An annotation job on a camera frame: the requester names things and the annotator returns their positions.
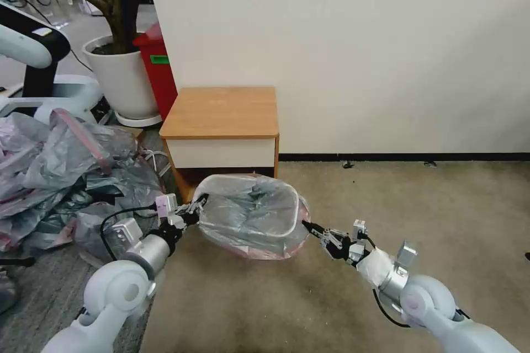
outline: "tape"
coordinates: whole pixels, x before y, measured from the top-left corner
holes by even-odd
[[[372,250],[366,258],[357,264],[357,271],[375,287],[379,287],[393,269],[394,261],[379,248]]]

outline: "white drawer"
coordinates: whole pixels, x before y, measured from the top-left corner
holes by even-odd
[[[166,142],[175,168],[274,167],[274,138]]]

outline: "white robot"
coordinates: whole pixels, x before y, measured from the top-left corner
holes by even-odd
[[[59,29],[0,1],[0,55],[26,65],[22,83],[1,87],[0,78],[0,117],[18,111],[48,124],[51,112],[62,108],[85,121],[105,123],[110,107],[98,82],[56,74],[58,62],[70,51]]]
[[[200,208],[207,200],[208,196],[203,195],[191,205],[177,206],[174,195],[158,197],[152,208],[158,211],[159,227],[143,240],[140,240],[141,231],[134,218],[114,225],[118,237],[128,241],[131,248],[121,260],[104,265],[94,273],[84,291],[86,311],[56,334],[43,353],[111,353],[125,320],[145,311],[163,280],[166,259],[174,252],[186,228],[198,222]],[[417,253],[406,242],[394,260],[375,247],[362,221],[355,222],[353,239],[315,223],[304,222],[304,225],[318,237],[332,258],[355,266],[372,283],[379,308],[394,324],[426,328],[439,340],[444,352],[518,352],[495,330],[469,319],[440,281],[410,275],[409,267]],[[105,240],[103,242],[112,253]],[[372,245],[370,251],[367,242]],[[398,312],[404,323],[392,319],[381,302]]]

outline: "red trash bin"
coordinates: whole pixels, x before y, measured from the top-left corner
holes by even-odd
[[[158,111],[162,120],[165,120],[177,97],[177,87],[169,66],[160,24],[157,22],[151,26],[138,36],[133,44],[140,49]]]

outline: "plastic bag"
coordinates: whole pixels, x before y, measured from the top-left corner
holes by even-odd
[[[207,239],[252,259],[287,259],[308,237],[305,200],[278,179],[250,175],[211,175],[197,187],[193,201],[209,197],[199,214]]]
[[[144,207],[163,194],[158,176],[143,160],[119,161],[110,175],[87,174],[87,192],[119,195],[115,202],[122,208]]]
[[[101,265],[112,261],[105,245],[99,235],[99,227],[103,220],[121,208],[106,202],[94,203],[76,212],[76,228],[73,233],[73,240],[79,247],[81,257],[93,265]],[[120,257],[125,252],[125,246],[118,240],[112,232],[112,225],[115,222],[105,224],[104,234],[114,255]]]
[[[70,216],[93,201],[77,193],[85,183],[94,193],[112,189],[124,207],[153,203],[161,187],[137,155],[131,133],[64,109],[52,112],[50,126],[20,113],[0,118],[0,251],[23,239],[43,249],[68,242]]]
[[[28,189],[62,189],[96,168],[110,174],[114,158],[132,157],[134,136],[120,129],[81,123],[64,109],[50,117],[50,135],[24,179]]]

